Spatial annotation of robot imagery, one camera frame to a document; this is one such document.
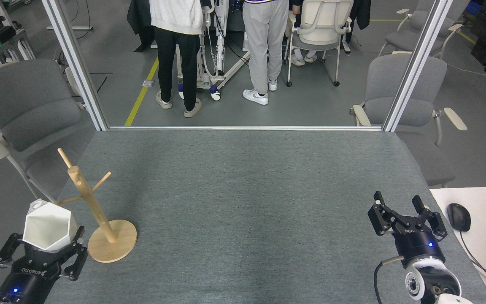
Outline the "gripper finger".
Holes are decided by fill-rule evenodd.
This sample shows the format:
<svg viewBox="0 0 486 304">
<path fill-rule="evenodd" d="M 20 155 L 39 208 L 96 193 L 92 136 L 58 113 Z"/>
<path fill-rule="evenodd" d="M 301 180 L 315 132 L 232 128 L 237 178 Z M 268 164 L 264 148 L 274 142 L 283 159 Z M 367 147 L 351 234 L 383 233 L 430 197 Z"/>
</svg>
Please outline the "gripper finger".
<svg viewBox="0 0 486 304">
<path fill-rule="evenodd" d="M 443 240 L 444 237 L 448 235 L 440 213 L 431 212 L 430 209 L 424 205 L 419 195 L 413 197 L 413 206 L 418 213 L 415 227 L 422 228 L 428 221 L 432 233 L 435 236 L 438 236 L 438 241 Z"/>
<path fill-rule="evenodd" d="M 58 265 L 58 276 L 67 277 L 71 281 L 76 281 L 83 269 L 85 261 L 87 259 L 87 247 L 80 243 L 81 237 L 83 236 L 85 227 L 80 226 L 77 229 L 75 237 L 72 239 L 71 243 L 62 248 L 56 253 L 56 262 Z M 62 265 L 67 262 L 71 257 L 77 255 L 75 261 L 70 266 L 67 266 L 63 271 L 61 270 Z"/>
<path fill-rule="evenodd" d="M 0 268 L 11 267 L 12 265 L 12 255 L 16 251 L 16 248 L 20 244 L 24 244 L 25 256 L 24 258 L 28 258 L 28 245 L 22 240 L 23 234 L 22 233 L 12 233 L 8 240 L 5 242 L 5 245 L 0 250 Z"/>
<path fill-rule="evenodd" d="M 395 221 L 404 225 L 402 215 L 386 206 L 380 191 L 376 191 L 373 198 L 375 202 L 368 211 L 368 217 L 378 236 L 384 235 Z"/>
</svg>

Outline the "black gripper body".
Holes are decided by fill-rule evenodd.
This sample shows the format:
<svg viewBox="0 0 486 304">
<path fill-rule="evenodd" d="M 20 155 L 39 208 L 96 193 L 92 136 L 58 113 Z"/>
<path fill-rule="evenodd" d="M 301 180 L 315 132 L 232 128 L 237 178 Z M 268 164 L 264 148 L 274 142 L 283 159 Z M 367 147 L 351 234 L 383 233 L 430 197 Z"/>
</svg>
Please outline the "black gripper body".
<svg viewBox="0 0 486 304">
<path fill-rule="evenodd" d="M 0 304 L 43 304 L 61 273 L 62 256 L 25 250 L 0 286 Z"/>
<path fill-rule="evenodd" d="M 402 229 L 400 232 L 395 232 L 395 246 L 398 254 L 403 256 L 402 266 L 407 266 L 415 258 L 436 258 L 442 262 L 446 259 L 442 250 L 438 245 L 438 240 L 430 231 L 417 231 Z"/>
</svg>

